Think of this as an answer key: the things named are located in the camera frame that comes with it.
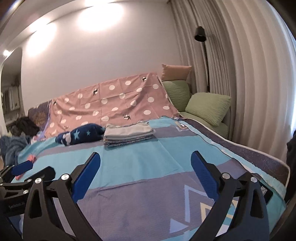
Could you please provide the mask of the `beige curtain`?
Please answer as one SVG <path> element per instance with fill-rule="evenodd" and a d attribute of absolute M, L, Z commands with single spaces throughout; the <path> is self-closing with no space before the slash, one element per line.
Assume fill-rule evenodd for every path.
<path fill-rule="evenodd" d="M 285 160 L 295 130 L 295 38 L 271 1 L 168 1 L 189 85 L 206 92 L 202 48 L 206 34 L 210 92 L 231 97 L 228 137 Z"/>

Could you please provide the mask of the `pink polka dot sheet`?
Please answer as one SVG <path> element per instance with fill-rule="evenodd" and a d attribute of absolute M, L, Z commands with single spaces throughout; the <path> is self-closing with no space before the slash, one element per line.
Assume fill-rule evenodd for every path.
<path fill-rule="evenodd" d="M 144 73 L 101 82 L 53 99 L 45 137 L 52 138 L 88 123 L 128 126 L 178 115 L 157 74 Z"/>

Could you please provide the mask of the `dark clothes pile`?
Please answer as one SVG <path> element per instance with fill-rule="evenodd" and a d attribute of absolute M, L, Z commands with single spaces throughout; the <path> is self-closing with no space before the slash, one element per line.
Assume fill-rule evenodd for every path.
<path fill-rule="evenodd" d="M 33 137 L 40 131 L 40 128 L 27 116 L 18 118 L 11 124 L 10 132 L 13 136 L 25 136 Z"/>

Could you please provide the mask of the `navy star fleece blanket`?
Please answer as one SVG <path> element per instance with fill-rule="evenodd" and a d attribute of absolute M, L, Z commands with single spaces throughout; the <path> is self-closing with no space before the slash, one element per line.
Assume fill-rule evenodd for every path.
<path fill-rule="evenodd" d="M 59 134 L 55 138 L 55 142 L 65 146 L 96 142 L 103 139 L 105 128 L 95 123 L 88 123 L 86 125 L 75 128 L 70 132 Z"/>

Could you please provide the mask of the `folded floral garment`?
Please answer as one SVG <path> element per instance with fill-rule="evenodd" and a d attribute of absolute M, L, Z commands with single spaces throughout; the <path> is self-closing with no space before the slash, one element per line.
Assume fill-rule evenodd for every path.
<path fill-rule="evenodd" d="M 131 139 L 126 139 L 126 140 L 107 140 L 105 139 L 103 141 L 103 144 L 107 147 L 117 147 L 117 146 L 124 146 L 124 145 L 129 145 L 141 141 L 146 141 L 151 138 L 153 138 L 153 135 L 145 136 L 145 137 L 137 137 L 137 138 L 131 138 Z"/>

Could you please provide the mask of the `green pillow far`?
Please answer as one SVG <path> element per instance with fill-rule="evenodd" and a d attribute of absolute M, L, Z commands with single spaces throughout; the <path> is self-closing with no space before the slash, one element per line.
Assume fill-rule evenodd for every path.
<path fill-rule="evenodd" d="M 186 106 L 191 98 L 191 92 L 187 82 L 184 80 L 172 80 L 163 81 L 162 84 L 174 107 L 179 112 L 185 111 Z"/>

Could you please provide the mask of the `purple patterned headboard pillow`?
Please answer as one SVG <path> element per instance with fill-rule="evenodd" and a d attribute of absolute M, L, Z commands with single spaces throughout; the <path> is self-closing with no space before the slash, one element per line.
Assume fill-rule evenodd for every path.
<path fill-rule="evenodd" d="M 30 108 L 27 112 L 27 116 L 32 120 L 36 126 L 43 131 L 48 123 L 50 116 L 51 101 L 46 101 L 34 108 Z"/>

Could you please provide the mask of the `green pillow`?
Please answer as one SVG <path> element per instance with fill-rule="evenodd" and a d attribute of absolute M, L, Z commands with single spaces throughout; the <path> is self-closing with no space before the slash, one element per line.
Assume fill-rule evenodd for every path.
<path fill-rule="evenodd" d="M 172 80 L 163 81 L 162 84 L 174 107 L 179 112 L 185 111 L 186 106 L 191 98 L 191 92 L 187 82 L 184 80 Z"/>
<path fill-rule="evenodd" d="M 227 95 L 200 92 L 191 96 L 185 112 L 202 118 L 212 126 L 218 126 L 231 106 L 231 97 Z"/>

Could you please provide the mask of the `blue denim garment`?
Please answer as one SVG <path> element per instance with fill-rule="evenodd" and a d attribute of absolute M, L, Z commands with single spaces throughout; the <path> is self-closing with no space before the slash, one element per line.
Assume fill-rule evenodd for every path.
<path fill-rule="evenodd" d="M 30 144 L 29 136 L 2 136 L 1 137 L 1 157 L 5 166 L 18 164 L 19 153 Z"/>

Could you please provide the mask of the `grey t-shirt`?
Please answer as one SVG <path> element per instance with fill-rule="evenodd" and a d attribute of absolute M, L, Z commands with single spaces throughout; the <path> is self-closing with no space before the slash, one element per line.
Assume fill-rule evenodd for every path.
<path fill-rule="evenodd" d="M 140 122 L 129 126 L 114 126 L 108 124 L 105 128 L 104 141 L 126 141 L 153 135 L 155 130 L 149 123 Z"/>

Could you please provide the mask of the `folded coral pink garment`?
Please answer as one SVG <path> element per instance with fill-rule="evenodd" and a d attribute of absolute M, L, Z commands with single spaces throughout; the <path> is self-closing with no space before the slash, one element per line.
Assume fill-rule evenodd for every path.
<path fill-rule="evenodd" d="M 23 175 L 29 171 L 30 169 L 33 168 L 33 164 L 34 162 L 36 162 L 37 158 L 34 155 L 30 155 L 27 158 L 27 161 L 18 164 L 18 166 L 16 166 L 16 180 L 20 180 L 20 178 L 23 177 Z"/>

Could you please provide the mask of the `black phone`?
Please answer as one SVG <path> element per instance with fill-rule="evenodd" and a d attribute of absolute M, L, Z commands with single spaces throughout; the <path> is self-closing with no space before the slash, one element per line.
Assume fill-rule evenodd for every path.
<path fill-rule="evenodd" d="M 273 191 L 271 190 L 271 187 L 267 183 L 265 183 L 263 180 L 259 180 L 259 185 L 260 185 L 260 189 L 264 197 L 265 203 L 269 204 L 271 198 L 273 197 Z"/>

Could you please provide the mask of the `black floor lamp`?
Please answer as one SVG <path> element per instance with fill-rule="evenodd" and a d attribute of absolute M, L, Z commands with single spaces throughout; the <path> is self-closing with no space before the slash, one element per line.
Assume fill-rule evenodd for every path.
<path fill-rule="evenodd" d="M 206 38 L 205 30 L 202 26 L 198 26 L 196 28 L 194 39 L 200 43 L 202 48 L 202 55 L 203 55 L 205 69 L 206 69 L 207 92 L 210 92 L 209 62 L 208 62 L 207 49 L 205 44 L 207 38 Z"/>

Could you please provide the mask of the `green pillow near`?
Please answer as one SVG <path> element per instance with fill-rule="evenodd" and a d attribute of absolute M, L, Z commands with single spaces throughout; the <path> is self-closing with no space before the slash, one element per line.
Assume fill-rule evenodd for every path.
<path fill-rule="evenodd" d="M 191 96 L 185 112 L 202 118 L 212 126 L 218 126 L 231 106 L 231 97 L 227 95 L 200 92 Z"/>

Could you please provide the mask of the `blue patterned bedspread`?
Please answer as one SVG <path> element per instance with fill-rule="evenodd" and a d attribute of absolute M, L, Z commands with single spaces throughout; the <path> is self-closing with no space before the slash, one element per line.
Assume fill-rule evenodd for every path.
<path fill-rule="evenodd" d="M 20 154 L 37 157 L 28 178 L 51 166 L 56 177 L 71 173 L 93 152 L 101 166 L 79 208 L 103 240 L 188 240 L 211 210 L 210 199 L 191 166 L 191 154 L 201 153 L 220 172 L 238 178 L 255 173 L 272 190 L 267 203 L 273 228 L 286 208 L 289 167 L 260 151 L 235 144 L 193 120 L 150 120 L 150 140 L 108 148 L 103 142 L 73 146 L 53 138 L 36 142 Z"/>

